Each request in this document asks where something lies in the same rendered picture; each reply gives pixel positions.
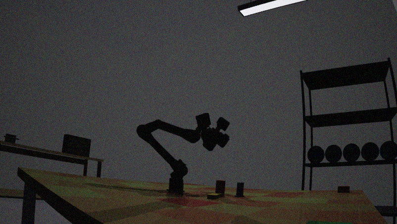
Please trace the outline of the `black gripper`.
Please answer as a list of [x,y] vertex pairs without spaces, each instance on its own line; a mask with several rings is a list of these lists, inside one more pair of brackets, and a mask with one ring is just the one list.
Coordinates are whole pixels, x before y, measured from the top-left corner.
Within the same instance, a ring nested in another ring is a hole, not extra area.
[[220,117],[217,121],[217,127],[212,128],[212,130],[215,132],[215,137],[210,140],[210,143],[208,144],[203,144],[203,146],[209,150],[209,151],[213,151],[213,149],[215,148],[215,146],[217,145],[216,142],[214,142],[213,140],[217,138],[217,135],[220,133],[220,129],[223,129],[224,131],[226,131],[227,127],[229,126],[229,122],[224,119],[223,117]]

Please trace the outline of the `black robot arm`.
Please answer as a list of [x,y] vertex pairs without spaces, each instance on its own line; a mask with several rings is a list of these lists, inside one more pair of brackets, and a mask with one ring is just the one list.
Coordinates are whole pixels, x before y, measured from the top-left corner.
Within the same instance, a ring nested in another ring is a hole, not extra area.
[[[170,164],[170,166],[174,170],[170,174],[171,178],[169,178],[169,189],[167,190],[171,190],[175,192],[185,192],[183,190],[184,183],[182,178],[188,173],[188,168],[181,159],[180,160],[174,159],[167,152],[167,150],[154,139],[151,132],[157,129],[161,129],[170,132],[172,134],[175,134],[177,136],[180,136],[191,143],[195,143],[199,141],[200,137],[202,138],[204,144],[210,143],[210,140],[212,140],[215,137],[215,132],[212,129],[207,129],[209,125],[211,125],[209,113],[203,113],[197,115],[196,120],[198,124],[196,130],[183,129],[171,125],[169,123],[163,122],[159,119],[157,119],[154,122],[149,122],[145,125],[141,124],[137,127],[137,134],[143,140],[148,142]],[[229,140],[230,140],[229,135],[227,134],[223,135],[223,133],[220,132],[217,135],[217,138],[214,139],[213,141],[216,142],[221,148],[224,148],[224,146],[228,143]]]

